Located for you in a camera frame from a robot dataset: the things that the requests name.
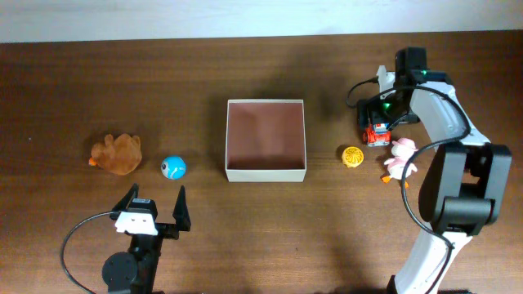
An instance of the pink plush toy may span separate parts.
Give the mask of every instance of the pink plush toy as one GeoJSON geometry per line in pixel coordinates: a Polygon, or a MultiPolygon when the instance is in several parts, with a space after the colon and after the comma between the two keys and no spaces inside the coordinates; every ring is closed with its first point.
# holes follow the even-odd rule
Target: pink plush toy
{"type": "MultiPolygon", "coordinates": [[[[392,144],[394,145],[392,146],[392,155],[395,157],[387,159],[384,163],[389,171],[387,176],[382,177],[384,183],[388,183],[391,178],[401,180],[401,175],[403,174],[407,160],[409,160],[414,152],[418,151],[414,141],[407,138],[400,138],[398,141],[392,141],[392,144]]],[[[418,169],[411,163],[406,176],[410,176],[412,171],[417,172],[418,169]]]]}

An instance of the toy car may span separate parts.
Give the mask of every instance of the toy car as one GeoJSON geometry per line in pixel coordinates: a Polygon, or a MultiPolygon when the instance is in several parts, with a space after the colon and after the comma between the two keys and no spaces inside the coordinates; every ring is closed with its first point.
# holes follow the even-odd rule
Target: toy car
{"type": "Polygon", "coordinates": [[[369,124],[363,133],[363,142],[369,147],[389,145],[391,132],[387,128],[388,123],[369,124]]]}

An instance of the stuffed animal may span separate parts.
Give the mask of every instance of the stuffed animal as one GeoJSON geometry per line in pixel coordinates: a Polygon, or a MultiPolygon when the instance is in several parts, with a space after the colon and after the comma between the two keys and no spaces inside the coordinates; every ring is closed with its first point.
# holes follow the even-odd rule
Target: stuffed animal
{"type": "MultiPolygon", "coordinates": [[[[382,177],[382,181],[384,183],[388,183],[391,178],[401,180],[401,176],[403,175],[403,170],[405,169],[407,160],[409,160],[414,152],[418,151],[414,141],[407,138],[400,138],[398,141],[392,141],[392,144],[394,146],[392,146],[391,152],[395,157],[387,159],[384,163],[387,166],[387,170],[389,172],[387,176],[382,177]]],[[[417,172],[418,169],[411,163],[409,165],[409,169],[407,170],[406,176],[410,176],[412,171],[417,172]]]]}
{"type": "Polygon", "coordinates": [[[89,165],[99,166],[115,175],[127,175],[140,164],[140,137],[122,134],[115,140],[109,134],[105,136],[105,143],[92,146],[91,156],[89,165]]]}

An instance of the white label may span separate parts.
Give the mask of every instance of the white label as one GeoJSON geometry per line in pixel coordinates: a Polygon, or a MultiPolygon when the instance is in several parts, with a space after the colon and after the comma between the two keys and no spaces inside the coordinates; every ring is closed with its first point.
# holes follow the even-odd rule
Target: white label
{"type": "Polygon", "coordinates": [[[140,198],[134,198],[132,200],[134,203],[149,203],[150,199],[140,199],[140,198]]]}

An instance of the white wall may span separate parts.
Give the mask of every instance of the white wall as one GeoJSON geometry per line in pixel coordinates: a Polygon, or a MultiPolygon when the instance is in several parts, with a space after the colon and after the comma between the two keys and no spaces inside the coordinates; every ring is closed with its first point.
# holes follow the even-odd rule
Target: white wall
{"type": "Polygon", "coordinates": [[[0,42],[523,29],[521,0],[0,0],[0,42]]]}

